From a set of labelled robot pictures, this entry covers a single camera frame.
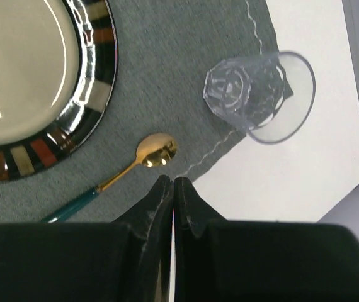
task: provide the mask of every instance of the placemat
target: placemat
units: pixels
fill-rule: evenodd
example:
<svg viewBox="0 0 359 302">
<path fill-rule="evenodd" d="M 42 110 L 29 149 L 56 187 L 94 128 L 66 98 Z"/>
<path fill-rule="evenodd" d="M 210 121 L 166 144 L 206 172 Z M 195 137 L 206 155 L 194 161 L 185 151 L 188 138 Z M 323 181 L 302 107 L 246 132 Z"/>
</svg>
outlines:
<svg viewBox="0 0 359 302">
<path fill-rule="evenodd" d="M 167 166 L 136 167 L 71 219 L 112 221 L 160 174 L 194 181 L 244 137 L 210 112 L 203 84 L 207 71 L 223 59 L 277 49 L 265 1 L 109 1 L 119 67 L 106 115 L 67 160 L 0 184 L 0 222 L 39 220 L 129 165 L 148 134 L 172 134 L 179 150 Z"/>
</svg>

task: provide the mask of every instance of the spoon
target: spoon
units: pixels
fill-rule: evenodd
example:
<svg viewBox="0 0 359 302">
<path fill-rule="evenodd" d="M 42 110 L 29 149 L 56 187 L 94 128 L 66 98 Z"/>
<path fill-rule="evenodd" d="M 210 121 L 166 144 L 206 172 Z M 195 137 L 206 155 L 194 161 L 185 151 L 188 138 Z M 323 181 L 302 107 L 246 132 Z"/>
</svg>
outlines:
<svg viewBox="0 0 359 302">
<path fill-rule="evenodd" d="M 142 164 L 146 167 L 166 165 L 174 157 L 177 148 L 175 139 L 169 134 L 155 133 L 149 135 L 137 146 L 136 159 L 125 170 L 82 193 L 82 195 L 71 200 L 63 207 L 43 218 L 40 222 L 54 223 L 57 221 L 65 221 L 83 209 L 136 165 Z"/>
</svg>

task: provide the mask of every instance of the glass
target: glass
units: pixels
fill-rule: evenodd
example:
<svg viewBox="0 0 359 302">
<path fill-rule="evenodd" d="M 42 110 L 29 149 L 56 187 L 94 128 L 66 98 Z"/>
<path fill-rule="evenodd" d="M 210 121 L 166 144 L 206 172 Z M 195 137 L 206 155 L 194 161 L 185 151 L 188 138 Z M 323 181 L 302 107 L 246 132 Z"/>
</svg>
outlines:
<svg viewBox="0 0 359 302">
<path fill-rule="evenodd" d="M 277 52 L 221 61 L 207 73 L 203 98 L 215 115 L 253 139 L 278 143 L 304 124 L 315 90 L 308 61 Z"/>
</svg>

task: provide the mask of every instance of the white tabletop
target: white tabletop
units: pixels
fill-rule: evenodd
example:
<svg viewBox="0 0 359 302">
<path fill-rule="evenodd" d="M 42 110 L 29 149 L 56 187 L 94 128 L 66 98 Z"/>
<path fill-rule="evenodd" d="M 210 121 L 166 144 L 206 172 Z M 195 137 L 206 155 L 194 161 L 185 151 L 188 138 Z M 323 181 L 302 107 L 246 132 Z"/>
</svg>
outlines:
<svg viewBox="0 0 359 302">
<path fill-rule="evenodd" d="M 280 50 L 301 53 L 317 91 L 278 145 L 238 143 L 194 183 L 226 218 L 317 221 L 359 184 L 359 102 L 341 0 L 267 0 Z"/>
</svg>

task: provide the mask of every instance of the tableware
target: tableware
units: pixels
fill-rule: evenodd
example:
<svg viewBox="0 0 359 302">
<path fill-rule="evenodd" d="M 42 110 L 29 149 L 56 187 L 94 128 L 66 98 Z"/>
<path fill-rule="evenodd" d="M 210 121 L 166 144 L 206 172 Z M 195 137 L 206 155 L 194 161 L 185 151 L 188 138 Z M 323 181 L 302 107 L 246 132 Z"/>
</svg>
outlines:
<svg viewBox="0 0 359 302">
<path fill-rule="evenodd" d="M 117 62 L 105 0 L 0 1 L 0 181 L 52 166 L 90 136 Z"/>
<path fill-rule="evenodd" d="M 127 172 L 132 170 L 132 168 L 136 165 L 142 164 L 146 167 L 166 165 L 175 156 L 177 149 L 177 143 L 171 135 L 166 133 L 155 133 L 149 135 L 138 145 L 136 150 L 136 159 L 125 170 L 82 193 L 82 195 L 42 219 L 41 222 L 54 223 L 57 221 L 65 221 L 74 213 L 77 213 L 79 210 L 84 208 L 100 193 L 107 190 L 112 184 L 114 184 Z"/>
<path fill-rule="evenodd" d="M 303 56 L 277 52 L 224 60 L 206 76 L 203 97 L 218 117 L 261 143 L 290 138 L 314 102 L 314 71 Z"/>
</svg>

